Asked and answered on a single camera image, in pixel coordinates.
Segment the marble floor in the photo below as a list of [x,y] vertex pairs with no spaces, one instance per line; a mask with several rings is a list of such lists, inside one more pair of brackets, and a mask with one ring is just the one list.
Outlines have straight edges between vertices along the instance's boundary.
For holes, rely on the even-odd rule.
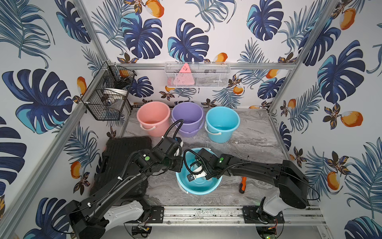
[[[131,113],[125,137],[143,136],[136,118],[137,109]],[[192,138],[182,138],[183,150],[188,148],[210,148],[216,155],[232,154],[242,159],[262,162],[281,163],[284,159],[281,148],[271,128],[266,110],[237,110],[240,116],[240,126],[226,143],[212,142],[207,132],[202,128]],[[153,146],[160,138],[152,138]],[[175,172],[168,171],[157,177],[149,178],[146,200],[152,205],[258,205],[264,194],[273,188],[272,185],[247,179],[244,194],[239,193],[241,177],[223,176],[223,179],[213,192],[207,195],[193,195],[183,192],[176,181]]]

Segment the metal bracket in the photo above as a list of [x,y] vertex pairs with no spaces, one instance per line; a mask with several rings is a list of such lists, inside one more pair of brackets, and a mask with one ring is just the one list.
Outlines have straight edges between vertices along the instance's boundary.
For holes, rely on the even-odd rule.
[[243,206],[244,223],[274,224],[275,222],[277,222],[281,224],[285,222],[282,211],[275,217],[268,216],[267,218],[265,218],[257,213],[258,208],[259,206]]

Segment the water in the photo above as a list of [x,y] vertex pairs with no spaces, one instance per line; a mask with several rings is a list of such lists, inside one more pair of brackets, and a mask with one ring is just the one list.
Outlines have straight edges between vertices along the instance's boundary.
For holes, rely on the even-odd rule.
[[230,130],[232,127],[227,127],[227,126],[221,126],[221,125],[213,125],[218,130]]

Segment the metal wire rack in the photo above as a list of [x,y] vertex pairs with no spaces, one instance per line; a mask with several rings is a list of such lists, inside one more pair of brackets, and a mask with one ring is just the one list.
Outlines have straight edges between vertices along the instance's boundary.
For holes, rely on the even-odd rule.
[[119,120],[134,77],[137,74],[121,66],[108,66],[95,91],[85,103],[96,120]]
[[[191,73],[179,73],[184,64]],[[224,88],[231,73],[226,62],[166,62],[167,86],[173,88]]]

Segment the monstera leaf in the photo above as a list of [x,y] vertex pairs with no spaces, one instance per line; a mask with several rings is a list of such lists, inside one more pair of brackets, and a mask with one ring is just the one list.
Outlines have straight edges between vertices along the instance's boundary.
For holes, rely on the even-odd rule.
[[284,83],[285,77],[277,80],[277,78],[269,79],[261,83],[257,96],[260,99],[270,99],[276,96],[281,85]]
[[41,229],[34,228],[28,231],[24,235],[24,239],[66,239],[66,234],[54,230],[56,229],[64,232],[69,230],[69,215],[65,215],[65,208],[61,208],[61,210],[57,212],[60,207],[66,203],[66,200],[52,198],[48,201],[46,207],[44,207],[47,200],[48,198],[41,199],[37,208],[36,225]]
[[350,43],[341,52],[338,61],[334,55],[329,56],[317,73],[322,97],[333,104],[352,95],[356,87],[363,82],[363,76],[353,71],[353,69],[365,71],[365,63],[360,59],[355,60],[363,57],[362,50],[355,49],[348,53],[357,46],[359,46],[357,40]]
[[366,216],[348,221],[345,230],[346,239],[382,239],[382,227]]
[[[320,35],[314,42],[314,45],[312,46],[312,48],[309,51],[309,54],[306,56],[304,60],[304,64],[306,66],[315,65],[317,61],[321,60],[324,57],[325,52],[327,52],[334,43],[332,35],[334,35],[336,40],[339,38],[341,34],[341,30],[339,30],[338,28],[328,29],[331,23],[332,23],[332,19],[329,19],[325,27],[322,29]],[[303,46],[305,45],[308,37],[310,36],[310,33],[313,30],[313,27],[314,26],[309,28],[308,32],[305,34],[304,38],[301,40],[301,43],[298,47],[298,53],[300,53],[301,50],[303,49]]]
[[[62,124],[69,117],[66,111],[71,112],[73,101],[65,82],[56,73],[50,72],[48,76],[44,76],[46,70],[35,70],[32,74],[32,86],[29,85],[30,73],[30,70],[17,73],[23,89],[16,86],[13,72],[5,72],[3,81],[14,96],[28,102],[16,110],[18,119],[33,132],[41,134]],[[40,91],[43,77],[46,79]]]
[[281,3],[272,1],[274,0],[260,0],[260,7],[252,5],[248,13],[247,27],[262,41],[273,38],[284,16],[283,12],[274,10],[281,9]]
[[142,98],[152,95],[154,88],[151,86],[151,82],[147,76],[141,77],[137,80],[134,79],[130,88],[130,94]]
[[168,52],[171,57],[182,62],[202,62],[210,48],[208,36],[196,36],[203,30],[194,28],[194,24],[186,23],[183,31],[180,29],[186,20],[179,18],[176,23],[176,37],[170,37],[167,42]]
[[286,149],[289,150],[292,144],[292,136],[290,135],[290,131],[283,121],[281,121],[280,128],[278,129],[278,131],[280,132],[281,138],[284,141]]
[[[0,152],[2,154],[5,153],[4,156],[0,157],[0,168],[6,169],[0,170],[0,179],[5,179],[11,184],[16,179],[17,173],[19,173],[24,166],[25,160],[23,157],[26,152],[26,145],[15,142],[17,140],[12,140],[21,139],[20,134],[13,128],[3,127],[2,125],[5,124],[5,120],[0,117],[0,138],[5,139],[0,141]],[[5,187],[5,183],[0,182],[0,195],[4,194]]]
[[87,33],[81,18],[79,17],[73,3],[66,0],[54,0],[62,12],[57,12],[56,15],[62,27],[67,32],[68,36],[82,42],[84,44],[90,43],[90,36]]
[[129,13],[121,18],[123,39],[131,53],[138,58],[151,59],[160,54],[163,34],[160,28],[153,25],[162,27],[162,22],[157,18],[147,19],[142,27],[139,14]]

